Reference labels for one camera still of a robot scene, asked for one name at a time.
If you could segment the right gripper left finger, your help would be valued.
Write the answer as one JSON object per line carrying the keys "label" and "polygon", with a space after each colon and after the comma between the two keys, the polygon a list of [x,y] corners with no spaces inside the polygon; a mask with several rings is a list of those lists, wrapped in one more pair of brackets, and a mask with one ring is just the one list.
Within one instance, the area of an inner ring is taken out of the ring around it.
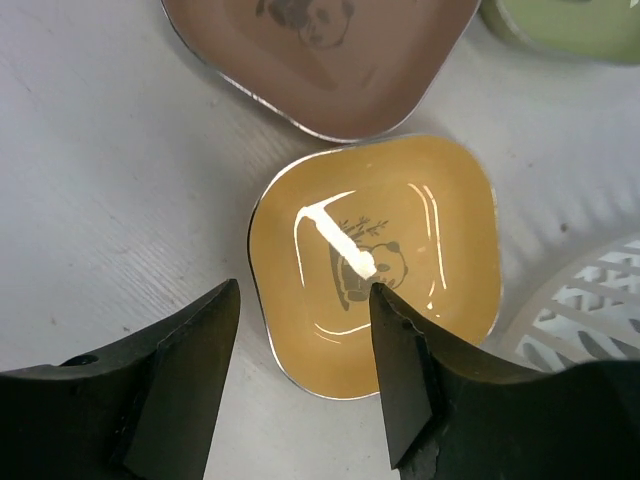
{"label": "right gripper left finger", "polygon": [[202,478],[240,303],[227,280],[102,348],[3,372],[2,477]]}

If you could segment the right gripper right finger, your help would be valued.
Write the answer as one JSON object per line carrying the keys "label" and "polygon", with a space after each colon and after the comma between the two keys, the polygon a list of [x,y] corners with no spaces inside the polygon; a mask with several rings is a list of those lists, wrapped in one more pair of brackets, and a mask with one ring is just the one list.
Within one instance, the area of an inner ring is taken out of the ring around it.
{"label": "right gripper right finger", "polygon": [[369,296],[391,467],[404,479],[635,479],[639,365],[542,373],[443,329],[383,284]]}

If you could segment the yellow square panda plate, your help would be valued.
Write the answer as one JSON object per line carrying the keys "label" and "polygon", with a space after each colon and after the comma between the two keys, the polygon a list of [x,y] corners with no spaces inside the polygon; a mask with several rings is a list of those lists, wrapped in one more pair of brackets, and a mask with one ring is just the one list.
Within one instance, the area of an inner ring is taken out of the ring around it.
{"label": "yellow square panda plate", "polygon": [[275,361],[320,398],[379,390],[373,285],[474,345],[502,303],[495,190],[477,157],[445,137],[406,135],[293,162],[257,200],[247,242]]}

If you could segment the brown square panda plate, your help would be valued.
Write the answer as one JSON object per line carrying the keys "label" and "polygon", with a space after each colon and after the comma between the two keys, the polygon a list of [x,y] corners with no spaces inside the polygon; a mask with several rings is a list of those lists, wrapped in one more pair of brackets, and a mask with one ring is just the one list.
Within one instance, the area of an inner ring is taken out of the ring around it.
{"label": "brown square panda plate", "polygon": [[419,106],[476,1],[165,1],[183,44],[304,132],[352,143]]}

